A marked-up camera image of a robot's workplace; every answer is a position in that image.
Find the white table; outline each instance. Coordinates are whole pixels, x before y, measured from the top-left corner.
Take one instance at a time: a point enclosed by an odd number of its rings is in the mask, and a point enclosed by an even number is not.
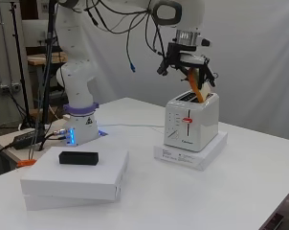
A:
[[[164,124],[160,106],[122,99],[97,111],[101,124]],[[163,129],[109,126],[110,146],[130,150],[118,203],[27,212],[19,178],[0,176],[0,229],[258,229],[289,194],[289,141],[220,124],[228,146],[204,172],[153,158]],[[94,142],[86,144],[94,147]]]

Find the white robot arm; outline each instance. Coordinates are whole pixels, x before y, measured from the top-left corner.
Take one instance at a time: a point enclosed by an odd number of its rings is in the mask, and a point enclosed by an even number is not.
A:
[[[109,1],[143,8],[152,15],[157,25],[176,25],[176,38],[168,44],[157,71],[160,75],[166,75],[169,66],[185,75],[188,74],[188,68],[197,68],[200,73],[199,89],[205,81],[214,86],[209,60],[190,53],[196,51],[197,46],[211,46],[211,43],[200,35],[204,15],[203,0]],[[87,87],[88,81],[95,77],[95,70],[83,46],[80,31],[80,11],[88,9],[88,0],[58,0],[58,3],[60,7],[56,18],[57,37],[61,49],[68,56],[68,62],[57,72],[56,78],[65,86],[69,99],[66,110],[71,114],[71,119],[65,126],[71,135],[67,144],[77,146],[99,137],[94,117],[97,105]]]

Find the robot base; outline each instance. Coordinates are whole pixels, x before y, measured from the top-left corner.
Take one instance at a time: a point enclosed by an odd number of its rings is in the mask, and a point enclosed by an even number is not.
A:
[[[218,133],[219,97],[210,94],[199,103],[192,91],[186,92],[167,104],[165,121],[165,145],[200,151]]]
[[[94,113],[84,116],[71,115],[64,127],[68,130],[66,136],[68,146],[79,146],[99,138],[99,130]]]

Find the black object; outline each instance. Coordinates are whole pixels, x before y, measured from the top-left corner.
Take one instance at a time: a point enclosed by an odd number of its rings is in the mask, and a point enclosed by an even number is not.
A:
[[[43,145],[44,145],[45,142],[46,142],[50,137],[52,137],[52,136],[54,136],[53,133],[47,135],[47,136],[44,138],[44,140],[43,140],[43,141],[41,142],[41,144],[40,144],[40,147],[39,147],[39,150],[38,150],[38,151],[42,151],[42,149],[43,149]]]
[[[43,109],[42,109],[42,125],[48,124],[49,113],[49,94],[50,94],[50,68],[52,64],[52,51],[54,44],[54,32],[55,32],[55,18],[56,18],[56,0],[49,1],[49,21],[48,21],[48,35],[47,35],[47,59],[46,70],[44,72],[44,85],[45,92],[43,97]]]
[[[63,151],[59,155],[59,164],[62,165],[93,165],[99,162],[97,152],[87,151]]]
[[[166,58],[163,59],[159,69],[157,70],[157,73],[165,76],[167,74],[167,68],[169,66],[174,66],[175,69],[180,70],[183,74],[187,76],[188,75],[187,68],[196,68],[199,69],[199,82],[198,82],[199,89],[202,89],[202,86],[206,81],[208,81],[212,87],[215,87],[214,84],[215,76],[213,75],[208,66],[210,60],[204,57],[205,61],[203,64],[193,64],[183,62],[181,60],[181,55],[183,54],[181,53],[182,51],[194,52],[196,51],[196,46],[185,46],[169,42],[167,46]]]
[[[23,73],[23,66],[22,66],[22,58],[21,58],[21,52],[20,52],[20,43],[19,43],[19,35],[18,35],[18,29],[17,29],[17,22],[16,22],[16,13],[15,13],[16,5],[11,2],[11,16],[12,16],[12,22],[13,22],[13,29],[14,29],[14,38],[16,42],[16,48],[17,48],[17,54],[18,54],[18,63],[19,63],[19,71],[20,71],[20,82],[22,85],[22,94],[23,94],[23,101],[26,109],[26,123],[27,127],[33,127],[33,123],[31,122],[31,116],[30,116],[30,110],[29,110],[29,102],[28,102],[28,95],[27,95],[27,89],[26,89],[26,83],[24,79],[24,73]]]
[[[284,220],[284,216],[276,213],[263,230],[277,230]]]
[[[32,144],[33,138],[36,135],[35,131],[31,131],[31,132],[27,132],[25,134],[19,135],[19,136],[15,136],[13,138],[13,146],[15,149],[17,150],[22,150],[28,146],[30,146]],[[37,133],[37,140],[36,143],[40,143],[42,141],[44,141],[45,139],[45,132],[39,131]]]
[[[175,9],[175,16],[170,19],[163,19],[158,16],[158,9],[162,6],[168,6]],[[181,21],[182,18],[182,5],[173,2],[173,1],[160,1],[158,4],[156,4],[153,8],[153,14],[152,14],[154,21],[161,26],[170,26],[175,25]]]

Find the label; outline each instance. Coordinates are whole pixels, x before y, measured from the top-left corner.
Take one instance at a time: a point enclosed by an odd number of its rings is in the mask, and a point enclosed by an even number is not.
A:
[[[195,160],[194,156],[190,156],[186,154],[175,154],[175,153],[171,153],[170,151],[166,149],[163,149],[162,157],[168,160],[189,163],[189,164],[194,164],[194,160]]]
[[[93,121],[91,120],[91,118],[88,118],[86,125],[91,125],[91,124],[93,124]]]

